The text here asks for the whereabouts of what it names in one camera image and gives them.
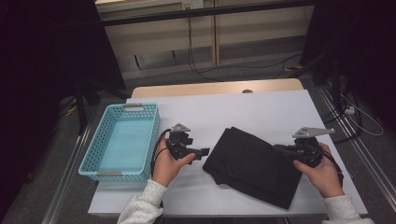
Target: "basket handle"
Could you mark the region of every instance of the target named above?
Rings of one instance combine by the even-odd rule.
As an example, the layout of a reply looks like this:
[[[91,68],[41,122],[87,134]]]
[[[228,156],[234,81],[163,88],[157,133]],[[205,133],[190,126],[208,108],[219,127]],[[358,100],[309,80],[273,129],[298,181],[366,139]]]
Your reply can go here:
[[[98,176],[122,176],[121,171],[99,171],[96,175]]]
[[[124,104],[124,105],[122,105],[122,108],[125,111],[144,111],[145,110],[142,103]]]

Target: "person's left hand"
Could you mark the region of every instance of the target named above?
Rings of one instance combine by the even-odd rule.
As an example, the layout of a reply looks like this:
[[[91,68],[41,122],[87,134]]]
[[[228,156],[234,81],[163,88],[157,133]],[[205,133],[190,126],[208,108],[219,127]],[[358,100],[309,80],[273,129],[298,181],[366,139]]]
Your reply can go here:
[[[166,141],[163,137],[160,141],[160,144],[157,147],[157,151],[155,152],[156,156],[162,149],[166,148]],[[172,157],[169,149],[163,150],[159,155],[157,160],[155,161],[154,166],[154,174],[152,176],[152,180],[168,187],[169,184],[175,177],[177,176],[178,172],[180,171],[181,167],[190,163],[194,160],[195,154],[191,153],[186,157],[179,159],[178,161]]]

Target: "wire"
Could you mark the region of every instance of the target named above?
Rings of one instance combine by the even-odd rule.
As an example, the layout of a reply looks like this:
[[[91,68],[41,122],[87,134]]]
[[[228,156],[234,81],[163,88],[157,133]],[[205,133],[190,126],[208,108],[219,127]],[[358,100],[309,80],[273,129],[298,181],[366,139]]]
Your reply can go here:
[[[318,149],[316,147],[311,147],[308,145],[303,145],[303,147],[311,148],[312,150],[315,150],[320,155],[326,157],[327,159],[329,159],[329,161],[331,161],[335,165],[335,169],[337,170],[338,174],[343,173],[340,166],[337,164],[337,162],[335,161],[335,158],[332,156],[332,154],[330,152],[325,151],[323,149]]]
[[[328,112],[328,113],[322,115],[320,118],[321,118],[322,120],[326,119],[326,118],[329,117],[333,112],[335,112],[335,110],[336,110],[336,109],[333,109],[332,111],[330,111],[330,112]]]
[[[192,38],[191,38],[191,33],[192,33],[192,29],[191,29],[191,18],[188,18],[188,22],[189,22],[189,66],[190,69],[195,72],[196,74],[198,74],[200,77],[202,78],[206,78],[209,80],[214,80],[214,81],[219,81],[219,82],[223,82],[223,80],[217,79],[217,78],[213,78],[213,77],[204,77],[201,72],[198,71],[198,69],[195,67],[195,62],[194,62],[194,57],[192,54]]]
[[[282,69],[280,70],[279,74],[277,74],[275,77],[273,77],[273,79],[276,79],[277,77],[279,77],[280,75],[282,75],[283,70],[285,69],[285,63],[286,63],[288,60],[290,60],[290,59],[292,59],[292,58],[294,58],[294,57],[296,57],[296,56],[299,56],[299,55],[301,55],[301,54],[294,54],[294,55],[290,56],[289,58],[283,60],[283,62],[282,62]]]
[[[356,98],[355,92],[354,92],[354,91],[351,91],[351,92],[352,92],[352,96],[353,96],[353,100],[355,101],[355,104],[358,105],[358,100],[357,100],[357,98]],[[358,113],[355,113],[355,116],[356,116],[356,118],[358,119],[359,125],[362,127],[363,124],[362,124],[362,119],[361,119],[361,113],[360,113],[359,110],[358,110]],[[347,138],[344,138],[344,139],[341,139],[341,140],[338,140],[338,141],[333,141],[333,142],[334,142],[335,144],[337,144],[337,143],[343,143],[343,142],[352,140],[352,139],[358,137],[358,136],[361,134],[361,128],[359,128],[357,131],[355,131],[354,129],[352,129],[352,130],[353,130],[353,132],[354,132],[355,134],[352,134],[351,136],[349,136],[349,137],[347,137]]]
[[[329,119],[329,120],[323,120],[323,123],[324,123],[324,124],[325,124],[325,123],[330,123],[330,122],[332,122],[332,121],[335,121],[335,120],[337,120],[337,119],[340,119],[341,117],[344,116],[346,108],[347,108],[347,106],[344,105],[344,107],[341,108],[341,111],[338,113],[338,115],[337,115],[336,117],[334,117],[334,118],[332,118],[332,119]],[[333,112],[335,112],[336,110],[337,110],[337,108],[333,109],[330,113],[333,113]]]
[[[165,148],[161,149],[161,150],[157,153],[157,156],[155,157],[154,162],[157,160],[158,156],[160,156],[160,154],[161,154],[164,150],[166,150],[166,149],[168,149],[168,147],[165,147]]]
[[[368,115],[366,112],[364,112],[363,110],[361,110],[360,108],[358,108],[356,105],[353,105],[347,98],[345,98],[353,107],[355,107],[358,111],[360,111],[362,114],[364,114],[365,116],[367,116],[370,120],[372,120],[380,129],[381,129],[381,133],[370,133],[369,131],[365,130],[363,127],[361,127],[361,124],[358,124],[349,114],[349,118],[351,119],[351,121],[358,126],[360,129],[362,129],[363,131],[365,131],[366,133],[373,135],[373,136],[380,136],[384,133],[384,129],[382,128],[382,126],[375,121],[375,119],[373,119],[370,115]]]
[[[251,68],[251,69],[260,69],[260,68],[273,67],[273,66],[277,66],[277,65],[282,64],[282,69],[281,69],[281,71],[279,72],[279,74],[277,74],[275,77],[273,77],[273,78],[277,78],[277,77],[279,77],[279,76],[283,73],[283,70],[284,70],[284,68],[285,68],[285,63],[286,63],[288,60],[290,60],[290,59],[292,59],[292,58],[294,58],[294,57],[297,57],[297,56],[301,56],[301,55],[302,55],[301,53],[294,54],[294,55],[289,56],[289,57],[286,58],[285,60],[282,60],[282,61],[280,61],[280,62],[278,62],[278,63],[268,64],[268,65],[263,65],[263,66],[228,65],[228,66],[213,67],[213,68],[209,68],[209,69],[204,70],[204,71],[199,71],[199,70],[196,68],[196,66],[195,66],[195,62],[194,62],[194,58],[193,58],[193,52],[192,52],[192,28],[191,28],[191,18],[188,18],[188,22],[189,22],[189,66],[190,66],[190,69],[191,69],[193,72],[195,72],[196,74],[198,74],[198,75],[199,75],[200,77],[202,77],[202,78],[206,78],[206,79],[210,79],[210,80],[215,80],[215,81],[223,82],[224,80],[220,80],[220,79],[213,78],[213,77],[204,77],[202,74],[203,74],[203,73],[210,72],[210,71],[213,71],[213,70],[216,70],[216,69],[222,69],[222,68]]]
[[[165,131],[163,131],[163,132],[160,134],[160,137],[158,138],[157,142],[155,143],[154,152],[152,153],[152,156],[151,156],[151,164],[150,164],[150,166],[151,166],[151,176],[153,176],[153,174],[154,174],[155,161],[157,160],[158,155],[161,153],[161,151],[160,151],[160,152],[157,154],[157,157],[155,157],[155,152],[157,151],[157,147],[158,147],[158,145],[160,144],[161,139],[163,139],[163,136],[164,136],[166,133],[169,133],[170,131],[171,131],[170,129],[166,129]]]

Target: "white sleeve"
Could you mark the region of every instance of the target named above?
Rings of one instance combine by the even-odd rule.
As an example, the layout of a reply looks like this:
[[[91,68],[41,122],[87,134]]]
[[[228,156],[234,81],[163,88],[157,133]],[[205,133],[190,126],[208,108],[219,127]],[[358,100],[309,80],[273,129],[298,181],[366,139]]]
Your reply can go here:
[[[370,218],[361,218],[353,206],[350,196],[343,195],[323,199],[329,220],[322,224],[374,224]]]
[[[117,223],[153,223],[163,213],[160,203],[166,191],[166,187],[149,179],[142,195],[133,195],[125,205]]]

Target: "metal bracket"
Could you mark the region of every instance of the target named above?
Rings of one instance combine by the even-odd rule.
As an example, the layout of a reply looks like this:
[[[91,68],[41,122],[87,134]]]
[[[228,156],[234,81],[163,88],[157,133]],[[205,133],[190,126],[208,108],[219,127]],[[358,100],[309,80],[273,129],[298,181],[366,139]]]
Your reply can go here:
[[[293,138],[310,138],[327,133],[335,133],[335,129],[320,129],[303,127],[293,135]]]
[[[175,125],[171,128],[171,133],[184,133],[184,132],[189,132],[189,131],[191,131],[191,129],[182,125],[181,123],[178,123],[177,125]]]

